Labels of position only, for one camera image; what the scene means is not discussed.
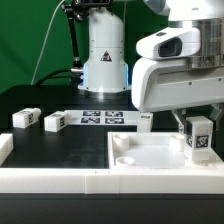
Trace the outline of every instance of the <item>black panel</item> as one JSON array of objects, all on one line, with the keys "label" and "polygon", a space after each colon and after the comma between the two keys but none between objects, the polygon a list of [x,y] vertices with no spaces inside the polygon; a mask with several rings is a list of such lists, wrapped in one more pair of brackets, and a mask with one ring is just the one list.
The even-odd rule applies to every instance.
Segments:
[{"label": "black panel", "polygon": [[182,51],[182,41],[177,37],[167,40],[160,44],[158,51],[160,57],[179,56]]}]

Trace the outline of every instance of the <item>cable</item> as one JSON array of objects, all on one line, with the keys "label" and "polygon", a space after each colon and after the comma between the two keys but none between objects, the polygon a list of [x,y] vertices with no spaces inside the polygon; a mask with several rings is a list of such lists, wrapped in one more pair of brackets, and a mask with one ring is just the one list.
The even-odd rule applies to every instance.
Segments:
[{"label": "cable", "polygon": [[36,74],[37,74],[37,70],[39,68],[39,65],[40,65],[40,62],[41,62],[41,59],[42,59],[42,56],[43,56],[43,53],[44,53],[44,50],[45,50],[45,46],[46,46],[46,43],[47,43],[47,40],[48,40],[48,36],[49,36],[49,33],[50,33],[50,30],[51,30],[51,27],[52,27],[52,24],[53,24],[53,21],[54,21],[54,18],[56,16],[56,13],[58,11],[58,9],[60,8],[60,6],[65,2],[65,0],[62,0],[58,6],[56,7],[56,9],[54,10],[54,13],[51,17],[51,21],[49,23],[49,26],[48,26],[48,29],[47,29],[47,33],[45,35],[45,38],[44,38],[44,42],[43,42],[43,45],[42,45],[42,48],[41,48],[41,52],[40,52],[40,55],[39,55],[39,58],[37,60],[37,64],[36,64],[36,67],[35,67],[35,70],[34,70],[34,73],[33,73],[33,77],[32,77],[32,81],[31,81],[31,85],[34,84],[34,80],[36,78]]},{"label": "cable", "polygon": [[65,73],[65,72],[70,72],[71,73],[71,69],[61,69],[61,70],[57,70],[57,71],[54,71],[52,73],[50,73],[49,75],[45,76],[44,78],[40,79],[36,84],[35,86],[40,86],[45,80],[51,78],[52,76],[55,76],[57,74],[60,74],[60,73]]}]

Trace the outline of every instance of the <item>white platform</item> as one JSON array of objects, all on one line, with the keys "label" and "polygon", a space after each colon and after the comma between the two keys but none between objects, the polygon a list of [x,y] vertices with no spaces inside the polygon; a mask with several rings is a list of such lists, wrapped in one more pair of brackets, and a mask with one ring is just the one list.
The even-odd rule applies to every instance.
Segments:
[{"label": "white platform", "polygon": [[[224,164],[213,150],[209,161],[193,164],[189,149],[170,151],[170,136],[177,133],[122,133],[129,147],[114,152],[118,134],[108,134],[109,169],[1,168],[0,193],[224,194]],[[133,157],[135,165],[116,166],[118,156]]]}]

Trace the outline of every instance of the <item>black cable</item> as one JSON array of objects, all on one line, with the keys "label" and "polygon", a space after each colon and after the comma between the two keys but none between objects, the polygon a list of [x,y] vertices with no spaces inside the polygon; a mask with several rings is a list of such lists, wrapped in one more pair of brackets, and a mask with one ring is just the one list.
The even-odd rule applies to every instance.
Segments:
[{"label": "black cable", "polygon": [[70,68],[69,69],[60,69],[60,70],[54,71],[54,72],[50,73],[49,75],[45,76],[44,78],[40,79],[38,82],[36,82],[35,86],[40,86],[43,82],[45,82],[50,77],[55,76],[60,73],[65,73],[65,72],[71,73],[71,69]]}]

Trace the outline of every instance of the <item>white block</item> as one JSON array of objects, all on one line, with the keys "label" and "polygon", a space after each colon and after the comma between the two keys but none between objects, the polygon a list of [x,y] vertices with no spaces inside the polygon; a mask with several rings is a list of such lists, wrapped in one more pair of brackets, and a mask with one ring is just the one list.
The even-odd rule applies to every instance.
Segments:
[{"label": "white block", "polygon": [[191,133],[186,137],[186,142],[192,149],[188,159],[192,162],[209,160],[213,122],[203,116],[188,117],[186,120],[192,125]]},{"label": "white block", "polygon": [[45,131],[58,132],[69,124],[71,115],[68,111],[57,111],[44,118]]},{"label": "white block", "polygon": [[26,108],[12,115],[14,128],[27,128],[38,121],[41,114],[39,108]]},{"label": "white block", "polygon": [[138,133],[151,132],[152,124],[153,124],[153,114],[141,113],[139,119],[137,120],[137,132]]},{"label": "white block", "polygon": [[10,152],[13,150],[12,134],[0,135],[0,166],[4,163]]}]

